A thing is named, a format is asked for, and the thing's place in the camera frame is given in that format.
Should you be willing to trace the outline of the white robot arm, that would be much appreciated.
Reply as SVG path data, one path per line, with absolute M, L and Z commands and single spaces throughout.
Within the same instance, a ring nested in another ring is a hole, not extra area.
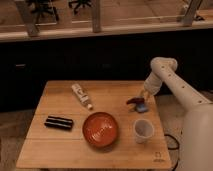
M 176 171 L 213 171 L 213 101 L 179 77 L 174 58 L 155 57 L 144 90 L 156 95 L 166 84 L 186 110 Z

